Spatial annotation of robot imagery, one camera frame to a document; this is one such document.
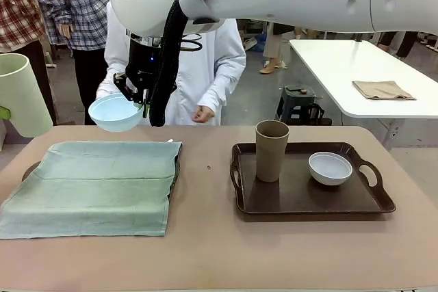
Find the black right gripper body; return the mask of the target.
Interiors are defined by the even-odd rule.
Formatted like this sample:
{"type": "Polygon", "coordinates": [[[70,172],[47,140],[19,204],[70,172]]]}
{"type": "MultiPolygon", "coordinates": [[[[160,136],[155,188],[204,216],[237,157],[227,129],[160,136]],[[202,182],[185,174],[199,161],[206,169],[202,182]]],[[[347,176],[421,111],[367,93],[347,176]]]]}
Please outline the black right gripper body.
{"type": "Polygon", "coordinates": [[[150,96],[157,81],[160,48],[131,38],[125,69],[126,86],[132,96],[150,96]]]}

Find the person's left hand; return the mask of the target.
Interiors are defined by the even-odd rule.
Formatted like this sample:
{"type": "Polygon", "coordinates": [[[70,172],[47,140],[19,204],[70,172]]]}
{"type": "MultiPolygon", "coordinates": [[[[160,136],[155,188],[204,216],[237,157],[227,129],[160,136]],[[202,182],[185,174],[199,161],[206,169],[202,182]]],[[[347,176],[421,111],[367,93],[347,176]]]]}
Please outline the person's left hand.
{"type": "Polygon", "coordinates": [[[192,116],[195,123],[205,124],[215,117],[215,112],[208,106],[197,106],[192,116]]]}

